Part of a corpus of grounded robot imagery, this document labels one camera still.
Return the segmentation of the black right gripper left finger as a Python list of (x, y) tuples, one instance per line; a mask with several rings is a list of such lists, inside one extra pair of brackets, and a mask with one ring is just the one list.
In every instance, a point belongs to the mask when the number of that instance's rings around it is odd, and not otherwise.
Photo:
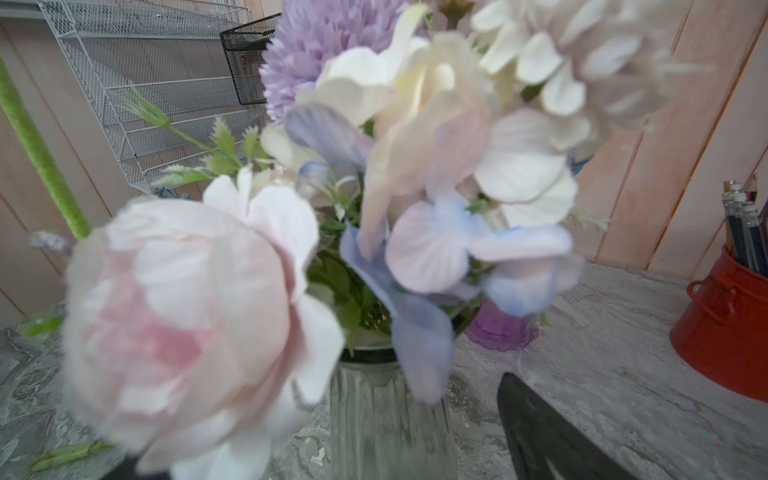
[(100, 477), (100, 480), (171, 480), (168, 472), (139, 474), (137, 459), (126, 458), (120, 464)]

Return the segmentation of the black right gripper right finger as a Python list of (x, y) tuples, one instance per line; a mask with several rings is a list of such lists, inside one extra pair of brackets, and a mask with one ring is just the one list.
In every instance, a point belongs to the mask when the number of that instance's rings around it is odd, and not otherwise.
[(519, 479), (631, 479), (628, 472), (512, 372), (497, 405)]

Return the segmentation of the pastel mixed flower bouquet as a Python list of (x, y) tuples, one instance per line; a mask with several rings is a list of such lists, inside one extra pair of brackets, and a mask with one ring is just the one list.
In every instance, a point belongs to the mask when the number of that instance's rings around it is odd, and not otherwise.
[(347, 350), (391, 348), (443, 401), (486, 300), (544, 312), (575, 280), (568, 150), (643, 130), (693, 66), (686, 1), (284, 6), (271, 122), (217, 120), (198, 201), (143, 196), (74, 248), (63, 326), (72, 410), (139, 474), (259, 479), (329, 399)]

